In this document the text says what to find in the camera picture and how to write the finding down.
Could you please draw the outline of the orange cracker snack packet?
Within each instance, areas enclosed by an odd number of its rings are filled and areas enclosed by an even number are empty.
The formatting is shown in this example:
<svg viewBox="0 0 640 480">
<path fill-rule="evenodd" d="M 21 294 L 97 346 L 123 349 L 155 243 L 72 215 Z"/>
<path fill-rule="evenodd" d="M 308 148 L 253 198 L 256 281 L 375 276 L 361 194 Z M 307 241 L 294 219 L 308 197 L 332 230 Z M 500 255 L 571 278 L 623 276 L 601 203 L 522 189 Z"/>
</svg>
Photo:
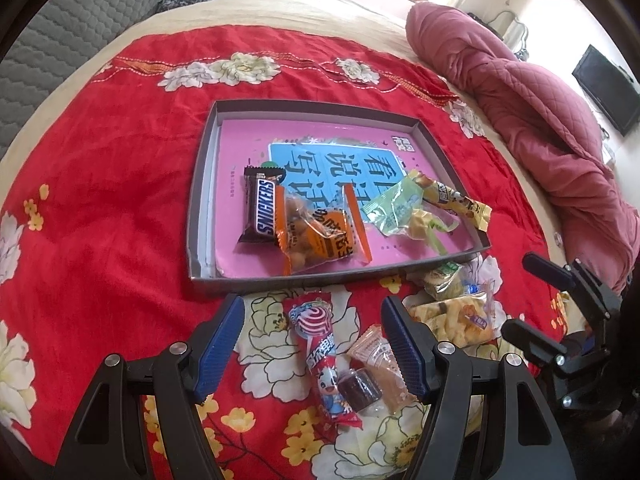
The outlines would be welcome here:
<svg viewBox="0 0 640 480">
<path fill-rule="evenodd" d="M 439 341 L 456 347 L 484 344 L 494 338 L 494 326 L 488 313 L 491 296 L 487 292 L 434 301 L 410 307 L 413 321 L 426 325 Z"/>
</svg>

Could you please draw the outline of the red lollipop cone packet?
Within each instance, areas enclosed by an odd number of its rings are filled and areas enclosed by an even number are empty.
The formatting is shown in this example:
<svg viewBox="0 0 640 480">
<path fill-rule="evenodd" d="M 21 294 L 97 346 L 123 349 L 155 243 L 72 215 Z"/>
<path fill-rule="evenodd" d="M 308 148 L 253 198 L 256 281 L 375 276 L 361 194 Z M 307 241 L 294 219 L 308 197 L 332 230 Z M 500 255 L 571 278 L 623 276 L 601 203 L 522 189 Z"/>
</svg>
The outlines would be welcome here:
<svg viewBox="0 0 640 480">
<path fill-rule="evenodd" d="M 332 325 L 333 308 L 327 292 L 306 294 L 283 301 L 288 324 L 294 330 L 314 393 L 326 421 L 334 426 L 362 428 L 362 421 L 338 388 L 337 345 Z"/>
</svg>

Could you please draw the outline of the green and yellow candy packet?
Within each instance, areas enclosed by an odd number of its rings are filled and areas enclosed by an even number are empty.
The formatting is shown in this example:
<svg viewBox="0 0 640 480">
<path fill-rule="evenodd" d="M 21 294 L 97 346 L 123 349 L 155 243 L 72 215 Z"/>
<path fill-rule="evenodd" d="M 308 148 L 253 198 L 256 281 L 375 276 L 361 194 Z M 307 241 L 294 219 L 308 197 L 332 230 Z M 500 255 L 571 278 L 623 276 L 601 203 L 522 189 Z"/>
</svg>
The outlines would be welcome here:
<svg viewBox="0 0 640 480">
<path fill-rule="evenodd" d="M 439 233 L 454 232 L 458 220 L 442 220 L 423 206 L 423 188 L 410 176 L 405 176 L 384 193 L 367 202 L 362 211 L 382 235 L 401 235 L 423 243 L 439 255 L 448 250 Z"/>
</svg>

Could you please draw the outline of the orange peanut snack bag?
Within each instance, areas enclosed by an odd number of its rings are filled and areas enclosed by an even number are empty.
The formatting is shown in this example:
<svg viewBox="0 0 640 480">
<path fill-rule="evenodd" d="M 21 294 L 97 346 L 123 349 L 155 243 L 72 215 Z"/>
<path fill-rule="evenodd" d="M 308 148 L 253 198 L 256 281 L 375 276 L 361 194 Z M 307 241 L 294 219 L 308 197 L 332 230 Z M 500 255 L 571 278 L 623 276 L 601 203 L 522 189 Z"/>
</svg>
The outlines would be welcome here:
<svg viewBox="0 0 640 480">
<path fill-rule="evenodd" d="M 350 183 L 324 207 L 313 207 L 306 198 L 278 185 L 274 228 L 284 275 L 352 258 L 365 266 L 372 261 L 367 230 Z"/>
</svg>

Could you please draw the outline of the clear brown biscuit packet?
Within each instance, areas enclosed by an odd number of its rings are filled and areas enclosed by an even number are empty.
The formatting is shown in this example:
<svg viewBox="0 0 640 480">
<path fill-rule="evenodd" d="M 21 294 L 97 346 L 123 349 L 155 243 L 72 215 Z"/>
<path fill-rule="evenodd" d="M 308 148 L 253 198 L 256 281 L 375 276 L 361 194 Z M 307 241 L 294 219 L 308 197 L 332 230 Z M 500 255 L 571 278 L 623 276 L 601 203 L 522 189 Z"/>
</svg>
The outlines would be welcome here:
<svg viewBox="0 0 640 480">
<path fill-rule="evenodd" d="M 361 363 L 373 377 L 391 413 L 400 411 L 416 400 L 407 389 L 380 324 L 369 326 L 350 346 L 347 354 L 352 360 Z"/>
</svg>

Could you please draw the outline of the grey cardboard tray box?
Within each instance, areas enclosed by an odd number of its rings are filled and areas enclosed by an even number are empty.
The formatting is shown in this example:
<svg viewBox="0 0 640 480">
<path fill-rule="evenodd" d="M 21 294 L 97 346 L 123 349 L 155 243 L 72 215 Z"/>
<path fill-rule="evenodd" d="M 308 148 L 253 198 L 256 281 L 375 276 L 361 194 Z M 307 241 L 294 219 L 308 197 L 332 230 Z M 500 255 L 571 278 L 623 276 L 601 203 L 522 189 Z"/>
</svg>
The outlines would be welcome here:
<svg viewBox="0 0 640 480">
<path fill-rule="evenodd" d="M 329 205 L 345 184 L 365 205 L 413 169 L 465 190 L 433 131 L 418 118 L 322 102 L 217 101 L 198 148 L 186 225 L 188 275 L 204 292 L 240 294 L 382 278 L 448 259 L 466 261 L 490 246 L 487 234 L 468 219 L 439 234 L 445 255 L 368 226 L 370 263 L 352 257 L 286 276 L 277 246 L 239 241 L 245 224 L 244 170 L 260 165 L 283 168 L 284 186 L 314 206 Z"/>
</svg>

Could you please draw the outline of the round cake green label packet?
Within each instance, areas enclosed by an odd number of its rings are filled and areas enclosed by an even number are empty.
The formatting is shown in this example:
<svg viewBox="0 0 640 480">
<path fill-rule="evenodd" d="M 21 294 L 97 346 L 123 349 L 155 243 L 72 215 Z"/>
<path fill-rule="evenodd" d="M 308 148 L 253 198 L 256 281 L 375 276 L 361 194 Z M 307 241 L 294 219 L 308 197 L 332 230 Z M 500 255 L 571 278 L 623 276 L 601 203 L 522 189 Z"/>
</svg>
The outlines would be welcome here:
<svg viewBox="0 0 640 480">
<path fill-rule="evenodd" d="M 465 266 L 452 261 L 432 270 L 411 272 L 408 279 L 420 285 L 436 301 L 454 299 L 468 292 Z"/>
</svg>

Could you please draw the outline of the dark jelly candy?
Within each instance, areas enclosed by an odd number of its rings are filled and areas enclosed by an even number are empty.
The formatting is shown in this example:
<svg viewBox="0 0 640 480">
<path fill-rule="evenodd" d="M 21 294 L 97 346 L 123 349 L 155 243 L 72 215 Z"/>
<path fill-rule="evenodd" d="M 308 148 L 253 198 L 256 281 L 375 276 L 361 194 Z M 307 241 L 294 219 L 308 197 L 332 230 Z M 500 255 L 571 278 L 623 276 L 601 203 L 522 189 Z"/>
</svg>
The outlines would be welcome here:
<svg viewBox="0 0 640 480">
<path fill-rule="evenodd" d="M 357 413 L 382 400 L 382 391 L 373 376 L 365 369 L 349 370 L 338 378 L 337 388 Z"/>
</svg>

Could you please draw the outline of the blue wrapped candy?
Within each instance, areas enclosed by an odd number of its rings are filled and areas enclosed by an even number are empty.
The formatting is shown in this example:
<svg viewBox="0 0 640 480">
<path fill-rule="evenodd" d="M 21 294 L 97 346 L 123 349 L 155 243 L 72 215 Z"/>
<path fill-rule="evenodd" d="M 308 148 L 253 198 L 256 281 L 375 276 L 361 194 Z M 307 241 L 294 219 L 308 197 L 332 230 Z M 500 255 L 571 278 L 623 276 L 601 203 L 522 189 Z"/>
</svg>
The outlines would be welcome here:
<svg viewBox="0 0 640 480">
<path fill-rule="evenodd" d="M 462 292 L 464 296 L 481 295 L 486 292 L 486 286 L 484 284 L 464 282 Z"/>
</svg>

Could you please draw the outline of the pink quilted comforter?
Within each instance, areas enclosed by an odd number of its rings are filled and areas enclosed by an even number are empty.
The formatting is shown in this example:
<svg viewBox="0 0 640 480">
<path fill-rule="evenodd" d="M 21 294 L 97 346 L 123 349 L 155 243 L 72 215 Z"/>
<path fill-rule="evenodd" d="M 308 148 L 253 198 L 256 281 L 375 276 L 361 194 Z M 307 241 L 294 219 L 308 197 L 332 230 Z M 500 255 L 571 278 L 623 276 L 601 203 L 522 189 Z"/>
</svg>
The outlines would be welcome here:
<svg viewBox="0 0 640 480">
<path fill-rule="evenodd" d="M 423 62 L 473 97 L 547 194 L 566 258 L 622 290 L 639 255 L 639 213 L 605 165 L 601 129 L 586 101 L 555 74 L 518 60 L 493 32 L 456 8 L 415 4 L 406 35 Z"/>
</svg>

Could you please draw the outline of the yellow cartoon snack packet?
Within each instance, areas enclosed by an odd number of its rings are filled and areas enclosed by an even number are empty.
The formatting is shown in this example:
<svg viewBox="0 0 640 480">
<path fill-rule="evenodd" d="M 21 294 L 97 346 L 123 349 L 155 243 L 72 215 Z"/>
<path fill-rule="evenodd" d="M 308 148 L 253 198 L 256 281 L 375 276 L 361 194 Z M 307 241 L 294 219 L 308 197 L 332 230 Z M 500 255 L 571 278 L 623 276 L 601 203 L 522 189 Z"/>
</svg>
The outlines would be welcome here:
<svg viewBox="0 0 640 480">
<path fill-rule="evenodd" d="M 488 231 L 492 213 L 491 206 L 472 200 L 454 188 L 427 177 L 420 170 L 411 170 L 408 177 L 422 190 L 422 197 L 427 203 L 453 212 L 459 217 L 467 218 L 480 232 Z"/>
</svg>

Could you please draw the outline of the Snickers chocolate bar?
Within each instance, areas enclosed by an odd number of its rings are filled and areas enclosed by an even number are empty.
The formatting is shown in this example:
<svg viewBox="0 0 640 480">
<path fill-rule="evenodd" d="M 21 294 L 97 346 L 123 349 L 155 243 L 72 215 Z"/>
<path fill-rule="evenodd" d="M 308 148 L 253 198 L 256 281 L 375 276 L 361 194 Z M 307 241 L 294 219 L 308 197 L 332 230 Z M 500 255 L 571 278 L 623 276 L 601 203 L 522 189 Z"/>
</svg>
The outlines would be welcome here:
<svg viewBox="0 0 640 480">
<path fill-rule="evenodd" d="M 270 243 L 276 240 L 276 191 L 286 176 L 279 166 L 244 168 L 244 226 L 241 244 Z"/>
</svg>

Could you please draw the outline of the red floral blanket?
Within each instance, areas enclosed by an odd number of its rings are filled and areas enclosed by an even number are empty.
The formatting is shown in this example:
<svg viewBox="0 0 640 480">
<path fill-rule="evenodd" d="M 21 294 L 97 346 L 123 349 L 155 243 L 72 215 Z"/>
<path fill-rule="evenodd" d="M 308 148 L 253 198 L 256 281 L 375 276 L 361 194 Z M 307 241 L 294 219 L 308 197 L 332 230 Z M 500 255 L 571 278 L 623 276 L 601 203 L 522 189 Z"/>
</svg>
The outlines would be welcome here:
<svg viewBox="0 0 640 480">
<path fill-rule="evenodd" d="M 74 411 L 104 356 L 154 356 L 210 318 L 186 268 L 193 166 L 214 101 L 299 99 L 420 118 L 470 195 L 492 209 L 489 237 L 509 318 L 560 340 L 555 290 L 521 267 L 547 254 L 533 204 L 487 138 L 465 137 L 439 106 L 452 93 L 427 68 L 346 39 L 265 26 L 217 26 L 136 40 L 99 62 L 26 159 L 1 207 L 1 421 L 55 462 Z M 232 60 L 258 83 L 186 82 Z M 249 299 L 242 352 L 196 409 L 227 479 L 384 478 L 408 464 L 420 406 L 363 423 L 355 439 L 320 426 L 308 379 L 285 346 L 281 298 Z"/>
</svg>

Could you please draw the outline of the pink and blue book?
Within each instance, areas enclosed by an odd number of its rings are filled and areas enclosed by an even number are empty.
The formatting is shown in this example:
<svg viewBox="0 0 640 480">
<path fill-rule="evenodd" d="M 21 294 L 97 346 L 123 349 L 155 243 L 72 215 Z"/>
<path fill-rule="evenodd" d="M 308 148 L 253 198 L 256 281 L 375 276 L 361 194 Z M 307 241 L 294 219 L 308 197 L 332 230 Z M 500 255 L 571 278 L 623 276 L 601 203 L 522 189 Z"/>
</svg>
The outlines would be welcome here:
<svg viewBox="0 0 640 480">
<path fill-rule="evenodd" d="M 410 170 L 458 186 L 456 174 L 434 138 L 420 125 L 362 126 L 336 119 L 225 119 L 217 129 L 213 258 L 224 278 L 271 278 L 281 274 L 283 255 L 271 244 L 241 244 L 244 226 L 243 172 L 273 162 L 286 171 L 288 189 L 311 205 L 326 206 L 350 183 L 365 205 Z"/>
</svg>

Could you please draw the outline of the black television monitor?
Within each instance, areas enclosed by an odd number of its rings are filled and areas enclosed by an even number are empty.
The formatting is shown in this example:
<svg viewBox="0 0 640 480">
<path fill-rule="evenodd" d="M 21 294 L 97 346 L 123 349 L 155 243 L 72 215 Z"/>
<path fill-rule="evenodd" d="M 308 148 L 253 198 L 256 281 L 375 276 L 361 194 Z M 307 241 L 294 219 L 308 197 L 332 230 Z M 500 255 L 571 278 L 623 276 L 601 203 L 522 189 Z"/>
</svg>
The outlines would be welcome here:
<svg viewBox="0 0 640 480">
<path fill-rule="evenodd" d="M 618 67 L 590 44 L 574 70 L 573 77 L 622 135 L 639 121 L 639 92 Z"/>
</svg>

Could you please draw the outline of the grey quilted sofa cover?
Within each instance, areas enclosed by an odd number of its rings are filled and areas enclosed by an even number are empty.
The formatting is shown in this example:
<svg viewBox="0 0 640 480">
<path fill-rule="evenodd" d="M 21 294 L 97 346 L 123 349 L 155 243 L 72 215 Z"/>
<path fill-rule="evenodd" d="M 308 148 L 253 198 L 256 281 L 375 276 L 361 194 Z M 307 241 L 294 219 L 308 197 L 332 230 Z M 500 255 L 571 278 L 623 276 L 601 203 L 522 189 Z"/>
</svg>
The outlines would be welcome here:
<svg viewBox="0 0 640 480">
<path fill-rule="evenodd" d="M 48 0 L 1 61 L 1 151 L 37 107 L 160 0 Z"/>
</svg>

